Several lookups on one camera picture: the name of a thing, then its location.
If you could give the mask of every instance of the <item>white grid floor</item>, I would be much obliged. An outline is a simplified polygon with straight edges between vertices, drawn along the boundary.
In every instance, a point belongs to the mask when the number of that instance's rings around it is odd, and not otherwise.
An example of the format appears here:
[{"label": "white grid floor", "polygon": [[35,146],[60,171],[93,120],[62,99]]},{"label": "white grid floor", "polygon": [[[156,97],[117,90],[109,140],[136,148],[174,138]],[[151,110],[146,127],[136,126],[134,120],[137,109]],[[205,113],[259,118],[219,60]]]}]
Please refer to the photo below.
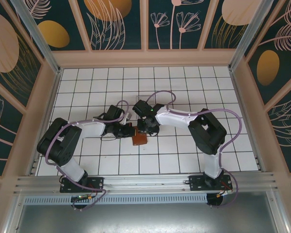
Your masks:
[{"label": "white grid floor", "polygon": [[[131,122],[137,123],[132,107],[138,96],[146,99],[154,91],[172,90],[177,100],[173,108],[200,111],[202,108],[226,108],[242,117],[227,67],[133,67],[65,69],[50,123],[61,117],[70,122],[92,119],[124,99],[129,102]],[[167,104],[169,93],[159,93],[150,104]],[[214,115],[227,130],[226,141],[238,131],[237,119],[227,113]],[[89,175],[135,175],[193,173],[204,170],[203,153],[196,148],[188,129],[160,126],[158,136],[148,143],[133,146],[131,138],[80,140],[74,156]],[[242,134],[225,150],[222,165],[229,171],[258,170],[249,137]],[[36,175],[58,175],[57,170],[40,159]]]}]

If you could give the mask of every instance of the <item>enclosure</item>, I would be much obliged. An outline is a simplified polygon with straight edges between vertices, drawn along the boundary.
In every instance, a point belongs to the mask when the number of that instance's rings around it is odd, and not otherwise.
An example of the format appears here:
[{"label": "enclosure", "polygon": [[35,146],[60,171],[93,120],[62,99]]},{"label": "enclosure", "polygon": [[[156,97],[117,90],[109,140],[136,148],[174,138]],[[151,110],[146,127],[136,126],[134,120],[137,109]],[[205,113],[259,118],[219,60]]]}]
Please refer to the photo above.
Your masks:
[{"label": "enclosure", "polygon": [[[222,154],[236,201],[211,209],[209,192],[190,190],[204,154],[189,129],[161,125],[139,146],[78,141],[73,158],[107,194],[74,213],[41,137],[56,118],[91,120],[119,100],[136,126],[134,104],[161,90],[176,110],[240,116]],[[214,116],[226,141],[238,135],[234,115]],[[0,0],[0,233],[219,230],[291,232],[291,0]]]}]

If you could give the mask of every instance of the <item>black mounting plate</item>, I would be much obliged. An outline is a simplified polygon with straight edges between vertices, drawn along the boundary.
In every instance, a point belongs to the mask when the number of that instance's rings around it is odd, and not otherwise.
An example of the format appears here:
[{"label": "black mounting plate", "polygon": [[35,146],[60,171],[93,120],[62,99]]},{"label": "black mounting plate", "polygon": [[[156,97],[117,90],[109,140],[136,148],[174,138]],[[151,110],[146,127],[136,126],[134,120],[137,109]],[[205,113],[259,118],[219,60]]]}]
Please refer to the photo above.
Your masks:
[{"label": "black mounting plate", "polygon": [[206,185],[204,175],[189,176],[189,180],[186,183],[190,185],[191,191],[219,191],[226,189],[221,182],[224,182],[224,184],[226,184],[230,189],[233,189],[230,175],[221,176],[218,178],[216,185],[212,187]]},{"label": "black mounting plate", "polygon": [[[88,177],[86,187],[92,186],[93,188],[102,189],[103,179],[104,179],[103,177]],[[59,192],[60,193],[90,193],[91,191],[74,185],[67,178],[62,178]]]}]

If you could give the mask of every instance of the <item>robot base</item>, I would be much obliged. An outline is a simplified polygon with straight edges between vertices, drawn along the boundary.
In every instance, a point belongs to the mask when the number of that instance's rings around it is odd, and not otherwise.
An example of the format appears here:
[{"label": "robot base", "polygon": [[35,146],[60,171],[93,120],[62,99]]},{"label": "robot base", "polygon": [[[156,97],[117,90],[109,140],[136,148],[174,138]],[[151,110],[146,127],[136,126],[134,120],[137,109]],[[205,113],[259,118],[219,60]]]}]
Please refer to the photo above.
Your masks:
[{"label": "robot base", "polygon": [[[86,187],[90,188],[103,188],[103,177],[89,177],[87,178]],[[67,178],[62,178],[60,185],[60,193],[91,193],[90,190],[80,188],[70,182]]]},{"label": "robot base", "polygon": [[190,185],[191,191],[221,191],[225,190],[226,186],[232,190],[233,185],[229,175],[220,175],[216,179],[211,179],[204,175],[189,176],[189,180],[185,182]]}]

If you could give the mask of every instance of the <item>dark teal wallpaper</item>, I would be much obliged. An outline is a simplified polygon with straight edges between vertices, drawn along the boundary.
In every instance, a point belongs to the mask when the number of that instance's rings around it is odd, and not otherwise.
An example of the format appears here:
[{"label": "dark teal wallpaper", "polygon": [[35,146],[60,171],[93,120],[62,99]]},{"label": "dark teal wallpaper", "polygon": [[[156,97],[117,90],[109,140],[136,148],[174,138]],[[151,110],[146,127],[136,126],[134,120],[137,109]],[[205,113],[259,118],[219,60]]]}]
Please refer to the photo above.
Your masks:
[{"label": "dark teal wallpaper", "polygon": [[0,4],[0,84],[27,105],[41,64]]},{"label": "dark teal wallpaper", "polygon": [[139,0],[78,0],[93,50],[140,50]]},{"label": "dark teal wallpaper", "polygon": [[209,0],[149,0],[149,49],[196,49],[209,3]]},{"label": "dark teal wallpaper", "polygon": [[291,91],[268,112],[268,116],[291,172]]},{"label": "dark teal wallpaper", "polygon": [[0,95],[0,176],[9,157],[22,113]]},{"label": "dark teal wallpaper", "polygon": [[52,51],[85,50],[68,0],[24,0],[24,3]]},{"label": "dark teal wallpaper", "polygon": [[34,43],[35,47],[38,49],[40,55],[42,56],[42,58],[44,58],[44,55],[42,54],[41,50],[39,49],[39,47],[37,46],[36,42],[33,40],[33,38],[30,35],[30,32],[27,30],[25,24],[23,23],[23,21],[20,19],[20,17],[18,16],[18,14],[16,13],[16,10],[14,8],[14,6],[12,5],[10,0],[7,0],[7,2],[9,3],[11,9],[14,11],[15,15],[17,16],[19,22],[21,23],[21,25],[23,26],[23,28],[25,29],[25,31],[27,32],[27,34],[30,36],[31,41]]},{"label": "dark teal wallpaper", "polygon": [[266,104],[291,79],[291,0],[287,0],[249,66]]},{"label": "dark teal wallpaper", "polygon": [[258,5],[256,0],[219,0],[205,49],[235,49]]},{"label": "dark teal wallpaper", "polygon": [[257,36],[261,33],[261,31],[262,31],[262,29],[264,28],[264,26],[265,26],[265,24],[266,24],[268,18],[271,16],[271,14],[272,14],[274,8],[276,7],[278,1],[279,1],[279,0],[274,0],[274,1],[273,1],[273,4],[272,4],[271,9],[270,9],[269,12],[267,13],[267,15],[266,15],[265,19],[263,20],[263,22],[262,22],[262,24],[261,24],[259,30],[257,31],[257,33],[255,34],[255,36],[253,37],[253,39],[252,39],[251,43],[249,44],[249,46],[248,46],[246,52],[244,53],[245,56],[248,55],[249,51],[251,50],[253,44],[254,44],[255,41],[256,41]]}]

